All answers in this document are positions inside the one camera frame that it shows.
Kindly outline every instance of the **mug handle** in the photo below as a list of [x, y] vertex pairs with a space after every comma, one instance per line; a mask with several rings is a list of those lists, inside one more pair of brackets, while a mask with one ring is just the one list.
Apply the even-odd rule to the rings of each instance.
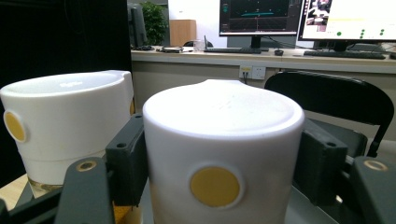
[[117, 76], [123, 76], [124, 78], [124, 89], [127, 93], [127, 99], [130, 103], [130, 114], [134, 114], [134, 84], [132, 82], [132, 74], [129, 71], [120, 71], [120, 70], [109, 70], [107, 73], [114, 74]]

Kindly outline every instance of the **monitor screen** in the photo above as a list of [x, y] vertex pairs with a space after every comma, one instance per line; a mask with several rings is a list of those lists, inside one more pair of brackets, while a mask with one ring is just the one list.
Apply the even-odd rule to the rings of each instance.
[[252, 36], [259, 48], [262, 36], [297, 35], [302, 0], [220, 0], [219, 35]]
[[299, 40], [396, 41], [396, 1], [303, 0]]

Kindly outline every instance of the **monitor stand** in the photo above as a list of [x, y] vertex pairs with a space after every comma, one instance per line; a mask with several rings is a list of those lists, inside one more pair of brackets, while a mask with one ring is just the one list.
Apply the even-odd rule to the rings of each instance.
[[269, 51], [268, 48], [262, 48], [262, 37], [260, 35], [254, 35], [251, 37], [250, 47], [252, 49], [261, 49], [262, 51]]

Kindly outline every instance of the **computer monitor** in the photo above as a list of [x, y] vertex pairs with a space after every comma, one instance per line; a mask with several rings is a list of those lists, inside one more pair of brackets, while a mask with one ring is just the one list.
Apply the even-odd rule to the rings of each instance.
[[258, 49], [263, 36], [297, 35], [301, 5], [302, 0], [220, 0], [219, 36], [251, 36], [250, 47]]
[[145, 19], [143, 16], [143, 8], [139, 4], [127, 2], [128, 7], [128, 23], [129, 23], [129, 39], [131, 47], [142, 47], [148, 41]]
[[333, 42], [335, 51], [356, 43], [396, 42], [396, 1], [303, 0], [298, 40]]

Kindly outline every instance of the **wooden cabinet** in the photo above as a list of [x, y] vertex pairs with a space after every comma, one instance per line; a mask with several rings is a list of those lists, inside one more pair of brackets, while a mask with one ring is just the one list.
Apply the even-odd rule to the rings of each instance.
[[170, 20], [169, 30], [171, 46], [183, 46], [187, 41], [197, 37], [195, 20]]

